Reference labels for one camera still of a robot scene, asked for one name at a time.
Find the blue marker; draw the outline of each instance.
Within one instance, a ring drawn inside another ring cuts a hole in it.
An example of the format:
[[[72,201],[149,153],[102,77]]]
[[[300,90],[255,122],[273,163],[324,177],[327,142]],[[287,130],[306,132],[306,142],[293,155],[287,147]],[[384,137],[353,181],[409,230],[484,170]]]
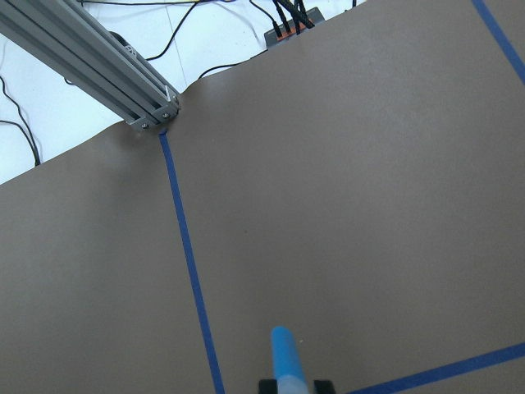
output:
[[[273,374],[279,394],[308,394],[294,336],[288,328],[272,330]]]

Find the blue line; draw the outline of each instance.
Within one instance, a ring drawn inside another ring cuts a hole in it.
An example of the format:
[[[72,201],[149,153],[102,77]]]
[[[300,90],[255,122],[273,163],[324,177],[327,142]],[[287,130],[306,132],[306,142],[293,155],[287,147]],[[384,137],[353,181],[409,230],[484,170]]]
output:
[[[224,394],[221,370],[219,369],[217,354],[215,353],[215,346],[213,345],[212,330],[210,329],[208,315],[206,314],[203,292],[200,288],[199,274],[197,273],[197,266],[195,265],[194,251],[191,247],[188,224],[186,223],[184,207],[182,206],[182,198],[180,197],[180,189],[179,183],[177,182],[175,164],[173,162],[173,156],[171,156],[170,144],[167,140],[166,133],[167,129],[164,129],[161,134],[158,135],[158,138],[161,141],[162,151],[164,153],[164,158],[166,159],[167,175],[170,178],[171,193],[173,194],[173,203],[175,204],[175,211],[177,214],[177,220],[179,222],[180,237],[182,238],[182,245],[184,247],[184,254],[186,256],[189,281],[191,282],[191,288],[194,293],[195,306],[197,307],[197,314],[199,315],[200,330],[203,334],[204,347],[206,347],[206,354],[208,356],[210,372],[212,373],[215,393]]]
[[[501,50],[509,60],[512,67],[518,74],[519,78],[522,80],[525,85],[525,64],[523,60],[519,57],[518,53],[510,43],[509,39],[503,32],[503,30],[498,25],[497,20],[491,14],[491,10],[486,6],[483,0],[472,0],[472,4],[477,9],[477,13],[485,22],[486,27],[492,33],[492,36],[500,46]]]
[[[393,394],[395,392],[402,392],[403,390],[408,390],[410,388],[423,386],[428,383],[438,382],[440,380],[452,378],[478,369],[519,359],[520,357],[525,357],[525,342],[520,343],[519,345],[492,351],[491,353],[485,353],[484,355],[478,355],[471,359],[458,361],[457,363],[429,369],[428,371],[416,373],[405,378],[362,388],[354,392],[349,392],[348,394]]]

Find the blue cylindrical object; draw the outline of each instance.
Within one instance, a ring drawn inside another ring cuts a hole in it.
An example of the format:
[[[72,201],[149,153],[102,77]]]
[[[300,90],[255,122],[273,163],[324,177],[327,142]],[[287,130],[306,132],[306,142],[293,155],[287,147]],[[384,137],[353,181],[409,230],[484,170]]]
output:
[[[291,375],[306,383],[294,335],[288,328],[275,327],[272,330],[272,353],[276,380]]]

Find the white floor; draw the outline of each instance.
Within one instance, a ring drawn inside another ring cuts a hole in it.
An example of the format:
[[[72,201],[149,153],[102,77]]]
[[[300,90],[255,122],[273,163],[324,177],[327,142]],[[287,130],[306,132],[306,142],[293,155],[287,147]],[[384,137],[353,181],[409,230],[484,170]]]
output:
[[[304,2],[307,9],[319,7],[325,19],[352,7],[351,0]],[[271,0],[256,0],[256,3],[279,20]],[[144,57],[162,51],[188,7],[85,5],[102,25],[123,36]],[[260,53],[266,48],[263,34],[271,28],[270,20],[248,0],[204,3],[188,16],[168,52],[152,64],[182,92],[208,68],[240,62]],[[0,48],[0,75],[7,82],[8,93],[23,108],[42,162],[120,121],[113,112],[82,90],[64,83],[55,71],[1,34]],[[15,106],[5,97],[0,97],[0,119],[20,123]],[[30,170],[33,165],[29,145],[20,131],[14,126],[0,125],[0,184]]]

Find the metal post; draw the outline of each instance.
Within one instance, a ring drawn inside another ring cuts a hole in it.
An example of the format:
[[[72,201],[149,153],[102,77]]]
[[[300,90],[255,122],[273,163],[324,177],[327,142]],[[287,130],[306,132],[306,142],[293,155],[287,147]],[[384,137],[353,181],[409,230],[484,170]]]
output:
[[[74,0],[0,0],[0,32],[135,128],[179,112],[175,88]]]

